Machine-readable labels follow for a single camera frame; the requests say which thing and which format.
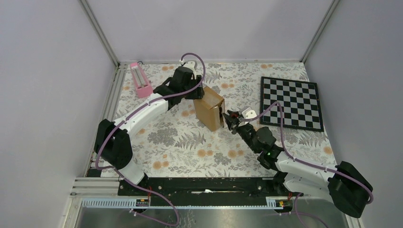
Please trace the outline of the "brown cardboard express box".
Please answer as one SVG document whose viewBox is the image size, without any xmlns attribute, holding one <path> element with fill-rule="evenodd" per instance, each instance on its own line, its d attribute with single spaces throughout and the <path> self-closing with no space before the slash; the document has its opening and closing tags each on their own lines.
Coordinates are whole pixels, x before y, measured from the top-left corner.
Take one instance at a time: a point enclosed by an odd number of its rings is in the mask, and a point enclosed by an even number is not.
<svg viewBox="0 0 403 228">
<path fill-rule="evenodd" d="M 193 101 L 196 117 L 209 130 L 214 132 L 224 125 L 222 113 L 223 109 L 225 109 L 225 100 L 208 86 L 205 86 L 203 91 L 203 98 Z"/>
</svg>

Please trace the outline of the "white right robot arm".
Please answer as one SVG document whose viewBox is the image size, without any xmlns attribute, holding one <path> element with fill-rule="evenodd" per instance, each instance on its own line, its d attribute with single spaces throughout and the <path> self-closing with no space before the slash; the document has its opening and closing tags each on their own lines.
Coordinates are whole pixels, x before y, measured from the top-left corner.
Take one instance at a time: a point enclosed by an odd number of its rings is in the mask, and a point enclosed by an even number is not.
<svg viewBox="0 0 403 228">
<path fill-rule="evenodd" d="M 238 134 L 258 154 L 260 165 L 277 172 L 272 183 L 277 195 L 292 192 L 315 196 L 353 218 L 360 218 L 373 201 L 373 187 L 352 164 L 324 164 L 287 154 L 285 148 L 276 145 L 277 139 L 268 127 L 255 130 L 244 123 L 246 117 L 256 116 L 253 110 L 228 110 L 222 116 L 231 133 Z"/>
</svg>

